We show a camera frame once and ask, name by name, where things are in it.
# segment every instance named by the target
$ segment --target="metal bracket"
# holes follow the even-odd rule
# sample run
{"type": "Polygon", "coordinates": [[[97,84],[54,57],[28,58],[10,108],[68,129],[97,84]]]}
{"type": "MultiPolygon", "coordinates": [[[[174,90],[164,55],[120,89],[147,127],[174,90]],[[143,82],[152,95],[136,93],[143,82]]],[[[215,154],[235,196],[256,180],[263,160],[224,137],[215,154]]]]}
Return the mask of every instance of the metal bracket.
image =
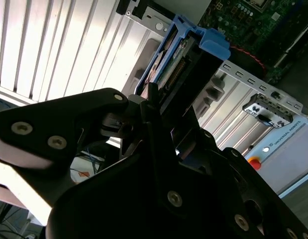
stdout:
{"type": "Polygon", "coordinates": [[[147,7],[144,15],[140,19],[133,15],[133,10],[136,7],[138,7],[138,3],[131,1],[125,15],[158,35],[165,37],[172,21],[151,7],[147,7]]]}
{"type": "Polygon", "coordinates": [[[270,84],[265,83],[264,81],[251,75],[249,72],[241,69],[232,62],[228,60],[224,61],[224,63],[220,66],[219,70],[246,84],[260,94],[268,97],[274,103],[287,108],[288,110],[294,112],[297,115],[308,118],[308,115],[302,113],[303,104],[298,102],[296,99],[294,99],[284,91],[281,91],[271,86],[270,84]]]}

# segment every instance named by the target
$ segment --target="red emergency stop button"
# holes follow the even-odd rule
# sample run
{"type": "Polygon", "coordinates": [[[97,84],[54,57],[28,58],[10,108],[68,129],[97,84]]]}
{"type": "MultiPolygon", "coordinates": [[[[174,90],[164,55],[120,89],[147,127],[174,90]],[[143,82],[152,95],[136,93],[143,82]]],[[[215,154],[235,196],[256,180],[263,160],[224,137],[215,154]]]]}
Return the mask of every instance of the red emergency stop button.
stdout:
{"type": "Polygon", "coordinates": [[[261,162],[259,157],[251,157],[248,159],[248,162],[255,170],[259,170],[261,168],[261,162]]]}

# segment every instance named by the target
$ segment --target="blue plastic latch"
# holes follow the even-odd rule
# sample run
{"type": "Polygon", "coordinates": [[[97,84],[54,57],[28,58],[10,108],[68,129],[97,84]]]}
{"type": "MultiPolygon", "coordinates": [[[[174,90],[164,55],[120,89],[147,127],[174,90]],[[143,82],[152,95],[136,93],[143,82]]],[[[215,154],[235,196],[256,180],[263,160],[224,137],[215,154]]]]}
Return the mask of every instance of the blue plastic latch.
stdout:
{"type": "Polygon", "coordinates": [[[225,36],[213,28],[204,31],[199,47],[223,61],[227,60],[230,57],[230,44],[225,36]]]}

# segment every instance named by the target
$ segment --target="screw head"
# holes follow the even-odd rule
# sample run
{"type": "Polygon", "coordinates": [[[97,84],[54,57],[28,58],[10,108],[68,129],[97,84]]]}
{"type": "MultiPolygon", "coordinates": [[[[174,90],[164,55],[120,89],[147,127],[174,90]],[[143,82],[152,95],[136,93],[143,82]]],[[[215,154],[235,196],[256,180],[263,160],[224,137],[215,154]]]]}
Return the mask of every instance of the screw head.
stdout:
{"type": "Polygon", "coordinates": [[[159,22],[159,23],[156,24],[155,27],[156,27],[156,29],[157,29],[158,31],[161,31],[161,30],[164,28],[164,25],[163,25],[163,23],[159,22]]]}
{"type": "Polygon", "coordinates": [[[123,100],[123,97],[120,96],[120,95],[115,94],[114,97],[115,97],[117,100],[119,100],[119,101],[122,101],[122,100],[123,100]]]}
{"type": "Polygon", "coordinates": [[[290,228],[287,228],[287,232],[292,239],[298,239],[297,235],[295,235],[295,233],[290,228]]]}
{"type": "Polygon", "coordinates": [[[236,156],[236,157],[239,156],[239,154],[238,154],[235,150],[232,150],[231,153],[232,153],[234,156],[236,156]]]}
{"type": "Polygon", "coordinates": [[[54,149],[64,149],[67,145],[67,142],[65,138],[58,136],[58,135],[54,135],[54,136],[49,137],[48,145],[54,149]]]}
{"type": "Polygon", "coordinates": [[[176,208],[179,208],[183,204],[182,197],[175,191],[169,191],[167,194],[168,201],[176,208]]]}
{"type": "Polygon", "coordinates": [[[207,136],[208,138],[211,138],[211,135],[208,132],[205,132],[205,136],[207,136]]]}
{"type": "Polygon", "coordinates": [[[33,127],[26,122],[16,122],[11,126],[12,132],[20,135],[27,135],[33,131],[33,127]]]}
{"type": "Polygon", "coordinates": [[[238,226],[243,229],[244,231],[248,231],[249,230],[249,224],[247,222],[247,220],[245,220],[245,218],[243,216],[241,216],[240,214],[236,214],[234,216],[234,220],[235,222],[238,224],[238,226]]]}
{"type": "Polygon", "coordinates": [[[304,238],[304,239],[308,239],[308,234],[303,233],[303,238],[304,238]]]}

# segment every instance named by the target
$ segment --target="red wire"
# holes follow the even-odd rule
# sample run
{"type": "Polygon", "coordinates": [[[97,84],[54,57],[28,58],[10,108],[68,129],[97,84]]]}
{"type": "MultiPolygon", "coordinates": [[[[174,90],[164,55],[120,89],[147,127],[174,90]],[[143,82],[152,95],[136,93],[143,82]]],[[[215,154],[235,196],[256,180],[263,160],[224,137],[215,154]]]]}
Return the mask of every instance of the red wire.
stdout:
{"type": "Polygon", "coordinates": [[[266,69],[265,69],[264,64],[263,64],[256,56],[254,56],[254,55],[252,55],[250,52],[247,52],[247,51],[245,51],[245,50],[243,50],[243,49],[241,49],[241,48],[238,48],[238,47],[236,47],[236,46],[231,46],[231,48],[236,49],[236,50],[238,50],[238,51],[241,51],[241,52],[243,52],[243,53],[245,53],[245,54],[251,56],[251,57],[252,57],[256,62],[258,62],[259,65],[262,67],[263,72],[264,72],[264,75],[266,74],[266,69]]]}

